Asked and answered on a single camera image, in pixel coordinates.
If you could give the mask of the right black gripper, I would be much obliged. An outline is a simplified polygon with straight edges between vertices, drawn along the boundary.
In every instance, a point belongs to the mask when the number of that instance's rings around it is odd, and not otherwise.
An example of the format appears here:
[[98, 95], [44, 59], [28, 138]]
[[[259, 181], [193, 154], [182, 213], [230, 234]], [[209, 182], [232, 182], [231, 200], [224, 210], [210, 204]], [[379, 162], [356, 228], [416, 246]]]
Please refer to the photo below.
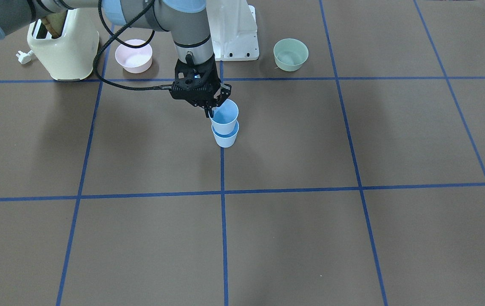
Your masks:
[[223, 82], [218, 76], [215, 58], [193, 68], [191, 105], [205, 110], [205, 116], [214, 117], [214, 108], [220, 107], [231, 95], [231, 85]]

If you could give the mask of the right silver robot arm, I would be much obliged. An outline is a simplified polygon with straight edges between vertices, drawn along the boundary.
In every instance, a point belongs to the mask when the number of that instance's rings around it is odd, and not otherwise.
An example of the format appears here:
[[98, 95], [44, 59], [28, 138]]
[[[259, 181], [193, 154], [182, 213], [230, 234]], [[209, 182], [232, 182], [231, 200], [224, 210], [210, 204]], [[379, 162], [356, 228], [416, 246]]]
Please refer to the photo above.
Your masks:
[[148, 91], [167, 90], [173, 99], [182, 99], [203, 108], [207, 118], [214, 117], [231, 93], [231, 86], [218, 76], [205, 0], [0, 0], [0, 40], [39, 19], [54, 13], [96, 8], [109, 39], [99, 48], [93, 71], [100, 81], [108, 81], [97, 71], [98, 60], [110, 44], [128, 28], [143, 28], [172, 35], [178, 60], [171, 85], [146, 87]]

